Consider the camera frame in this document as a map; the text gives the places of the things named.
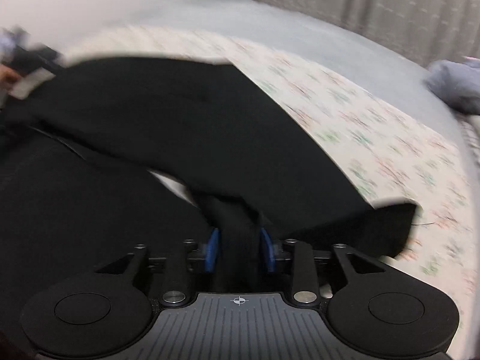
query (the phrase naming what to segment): silver screw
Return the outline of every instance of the silver screw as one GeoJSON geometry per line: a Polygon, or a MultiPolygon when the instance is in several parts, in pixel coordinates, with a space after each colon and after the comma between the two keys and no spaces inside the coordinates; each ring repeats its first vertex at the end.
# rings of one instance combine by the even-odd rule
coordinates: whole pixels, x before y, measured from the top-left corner
{"type": "Polygon", "coordinates": [[[317,296],[310,291],[299,291],[293,296],[293,298],[300,303],[312,303],[317,300],[317,296]]]}
{"type": "Polygon", "coordinates": [[[163,294],[162,299],[167,303],[180,303],[185,300],[186,296],[180,291],[168,291],[163,294]]]}

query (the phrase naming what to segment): floral tablecloth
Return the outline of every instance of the floral tablecloth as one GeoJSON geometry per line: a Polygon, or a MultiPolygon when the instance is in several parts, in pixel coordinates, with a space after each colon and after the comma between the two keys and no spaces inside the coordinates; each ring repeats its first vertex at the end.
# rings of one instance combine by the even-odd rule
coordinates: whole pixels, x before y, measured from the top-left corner
{"type": "Polygon", "coordinates": [[[65,53],[67,63],[108,55],[227,59],[303,127],[371,204],[398,197],[416,200],[423,210],[406,249],[388,263],[455,301],[460,326],[448,353],[461,357],[477,259],[474,207],[455,145],[318,63],[248,40],[124,27],[99,33],[65,53]]]}

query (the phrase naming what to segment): black disc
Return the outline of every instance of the black disc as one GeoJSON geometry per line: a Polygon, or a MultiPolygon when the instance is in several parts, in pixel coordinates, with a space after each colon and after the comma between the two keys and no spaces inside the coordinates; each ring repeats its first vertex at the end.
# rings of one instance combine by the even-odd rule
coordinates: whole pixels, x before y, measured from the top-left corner
{"type": "Polygon", "coordinates": [[[383,358],[444,351],[459,321],[446,294],[400,272],[354,276],[330,299],[327,318],[348,345],[383,358]]]}
{"type": "Polygon", "coordinates": [[[151,318],[147,297],[120,275],[87,274],[35,295],[23,308],[20,322],[42,352],[88,358],[127,346],[151,318]]]}

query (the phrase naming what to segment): crosshair symbol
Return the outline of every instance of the crosshair symbol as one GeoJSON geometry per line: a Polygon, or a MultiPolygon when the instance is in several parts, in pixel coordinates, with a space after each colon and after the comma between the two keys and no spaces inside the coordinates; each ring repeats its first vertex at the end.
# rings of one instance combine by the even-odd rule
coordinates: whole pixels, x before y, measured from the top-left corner
{"type": "Polygon", "coordinates": [[[234,302],[235,304],[241,305],[245,302],[248,302],[248,300],[246,300],[242,297],[238,297],[238,298],[235,298],[235,299],[231,300],[230,302],[234,302]]]}

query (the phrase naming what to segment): patterned curtain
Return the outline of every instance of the patterned curtain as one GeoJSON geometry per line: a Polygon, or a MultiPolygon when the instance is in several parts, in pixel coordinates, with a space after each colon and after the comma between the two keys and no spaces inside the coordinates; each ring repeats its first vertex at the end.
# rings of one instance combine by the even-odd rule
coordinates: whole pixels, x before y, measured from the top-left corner
{"type": "Polygon", "coordinates": [[[357,32],[426,66],[480,57],[480,0],[258,0],[357,32]]]}

